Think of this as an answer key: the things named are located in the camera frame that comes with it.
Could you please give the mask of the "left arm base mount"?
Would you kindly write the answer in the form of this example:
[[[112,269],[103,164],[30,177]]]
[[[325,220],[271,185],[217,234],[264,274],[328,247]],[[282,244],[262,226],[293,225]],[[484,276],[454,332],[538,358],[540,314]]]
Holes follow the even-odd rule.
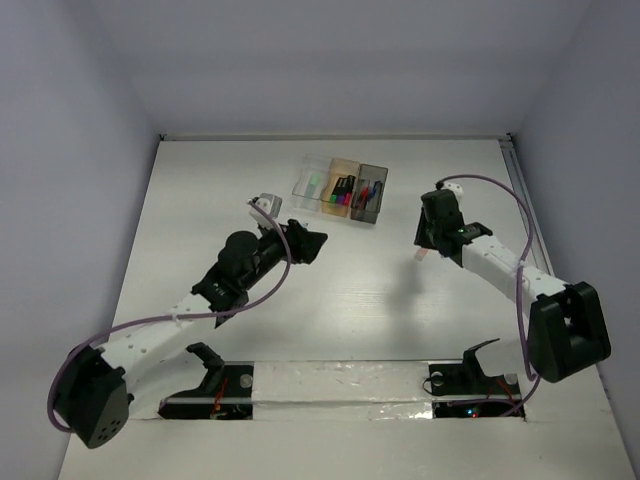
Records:
[[[208,345],[198,342],[186,351],[206,370],[200,384],[163,399],[158,416],[164,420],[251,420],[253,363],[226,363]]]

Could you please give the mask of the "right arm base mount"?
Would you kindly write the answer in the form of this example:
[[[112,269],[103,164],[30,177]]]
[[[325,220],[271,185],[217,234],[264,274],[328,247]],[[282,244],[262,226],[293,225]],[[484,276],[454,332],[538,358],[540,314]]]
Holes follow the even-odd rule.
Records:
[[[477,419],[525,417],[520,404],[522,395],[517,379],[510,384],[506,375],[487,376],[477,359],[477,352],[498,338],[466,349],[460,360],[429,365],[423,390],[431,396],[436,419]]]

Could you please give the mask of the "green glue tube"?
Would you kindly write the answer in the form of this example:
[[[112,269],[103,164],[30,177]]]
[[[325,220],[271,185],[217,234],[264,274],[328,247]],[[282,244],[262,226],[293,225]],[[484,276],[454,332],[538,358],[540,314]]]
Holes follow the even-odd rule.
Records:
[[[313,199],[316,195],[316,190],[321,183],[322,175],[320,173],[312,173],[309,177],[307,187],[305,189],[305,197]]]

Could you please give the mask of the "red patterned pen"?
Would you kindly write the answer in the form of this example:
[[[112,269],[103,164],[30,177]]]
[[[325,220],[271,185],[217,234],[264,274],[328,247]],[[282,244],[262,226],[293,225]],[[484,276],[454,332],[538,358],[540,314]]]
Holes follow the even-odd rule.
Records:
[[[369,196],[369,188],[363,186],[356,197],[355,208],[357,210],[364,210]]]

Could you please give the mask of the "orange glue tube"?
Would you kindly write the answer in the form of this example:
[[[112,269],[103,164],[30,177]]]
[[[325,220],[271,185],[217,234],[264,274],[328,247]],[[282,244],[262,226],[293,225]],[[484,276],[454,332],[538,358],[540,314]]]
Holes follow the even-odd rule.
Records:
[[[429,253],[429,250],[426,248],[419,248],[415,253],[415,259],[418,261],[422,261],[426,255]]]

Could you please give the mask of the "red gel pen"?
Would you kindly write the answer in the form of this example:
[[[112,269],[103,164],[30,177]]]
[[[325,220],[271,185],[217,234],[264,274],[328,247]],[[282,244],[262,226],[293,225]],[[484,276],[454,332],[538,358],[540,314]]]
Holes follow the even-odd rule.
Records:
[[[356,208],[359,210],[365,210],[368,201],[375,195],[375,187],[371,186],[371,183],[368,182],[363,188],[360,190],[357,200],[356,200]]]

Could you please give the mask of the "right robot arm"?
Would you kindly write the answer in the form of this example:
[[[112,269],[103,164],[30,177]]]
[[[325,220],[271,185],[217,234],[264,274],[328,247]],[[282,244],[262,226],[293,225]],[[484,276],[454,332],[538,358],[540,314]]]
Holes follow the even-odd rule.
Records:
[[[596,289],[527,265],[484,225],[464,222],[458,198],[441,188],[421,196],[414,244],[436,251],[495,287],[528,320],[525,364],[557,383],[611,355]]]

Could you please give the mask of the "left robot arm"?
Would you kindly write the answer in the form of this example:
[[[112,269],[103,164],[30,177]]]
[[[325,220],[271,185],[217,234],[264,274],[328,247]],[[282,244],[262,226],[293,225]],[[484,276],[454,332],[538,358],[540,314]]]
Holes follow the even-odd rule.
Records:
[[[311,264],[327,240],[327,234],[310,231],[295,219],[268,223],[257,233],[232,233],[177,312],[121,324],[122,337],[101,333],[71,350],[48,394],[50,420],[89,449],[103,446],[124,427],[140,400],[138,382],[182,351],[202,359],[187,371],[189,386],[201,395],[215,392],[224,379],[224,363],[202,344],[206,330],[257,306],[249,298],[252,287],[278,264]]]

